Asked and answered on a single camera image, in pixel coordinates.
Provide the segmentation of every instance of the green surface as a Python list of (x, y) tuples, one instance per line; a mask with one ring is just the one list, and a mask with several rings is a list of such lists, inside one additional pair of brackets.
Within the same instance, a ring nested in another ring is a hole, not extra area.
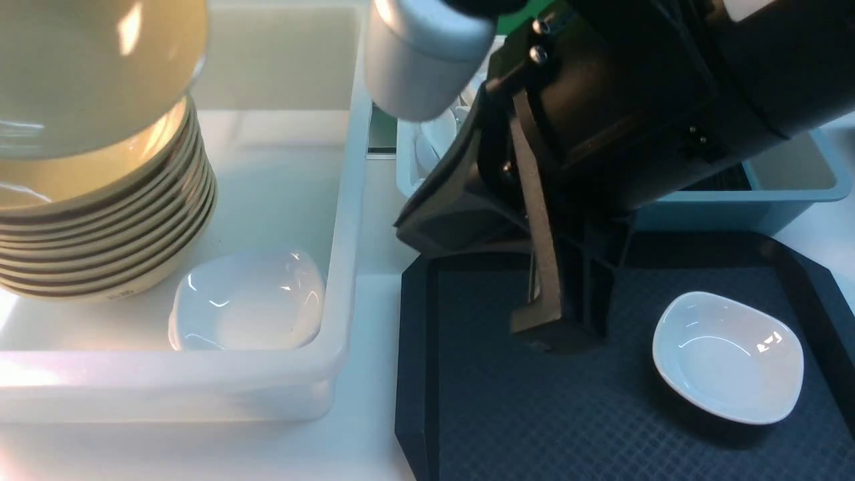
[(498, 19), (498, 34), (507, 35), (519, 27), (526, 19), (537, 16), (543, 9), (549, 6), (553, 0), (528, 0), (528, 6), (513, 15), (507, 15)]

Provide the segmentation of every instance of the stack of bowls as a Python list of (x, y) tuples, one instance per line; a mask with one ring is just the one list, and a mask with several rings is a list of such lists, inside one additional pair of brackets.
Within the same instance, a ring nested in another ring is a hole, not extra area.
[(47, 300), (138, 294), (178, 267), (216, 198), (189, 97), (98, 151), (0, 160), (0, 285)]

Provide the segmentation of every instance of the small white dish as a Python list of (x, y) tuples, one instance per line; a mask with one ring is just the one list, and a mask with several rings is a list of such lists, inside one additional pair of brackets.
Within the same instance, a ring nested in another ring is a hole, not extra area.
[(659, 320), (653, 362), (668, 385), (708, 413), (747, 425), (788, 416), (805, 355), (781, 321), (705, 292), (678, 297)]
[(295, 349), (321, 328), (324, 281), (305, 252), (243, 252), (190, 271), (175, 295), (176, 351)]

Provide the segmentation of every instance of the white bowl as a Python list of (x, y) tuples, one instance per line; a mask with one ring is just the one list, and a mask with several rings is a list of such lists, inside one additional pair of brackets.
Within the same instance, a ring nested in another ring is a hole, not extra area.
[(0, 158), (92, 151), (143, 130), (198, 75), (205, 0), (0, 2)]
[(190, 271), (169, 318), (175, 350), (295, 349), (321, 328), (324, 281), (305, 252), (242, 252)]
[(748, 425), (788, 416), (801, 393), (799, 338), (757, 309), (704, 292), (678, 297), (659, 320), (653, 362), (679, 395)]

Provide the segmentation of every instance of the screw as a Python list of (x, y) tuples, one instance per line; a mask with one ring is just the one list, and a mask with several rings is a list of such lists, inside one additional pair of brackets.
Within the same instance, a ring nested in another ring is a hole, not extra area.
[(509, 184), (514, 183), (514, 166), (510, 164), (510, 161), (502, 166), (502, 179)]
[(549, 35), (552, 32), (552, 29), (549, 27), (549, 24), (541, 19), (537, 19), (532, 23), (532, 30), (538, 35)]
[(543, 65), (549, 58), (549, 56), (546, 55), (546, 50), (543, 50), (543, 47), (541, 46), (532, 47), (531, 50), (528, 51), (528, 56), (531, 57), (532, 62), (537, 65)]

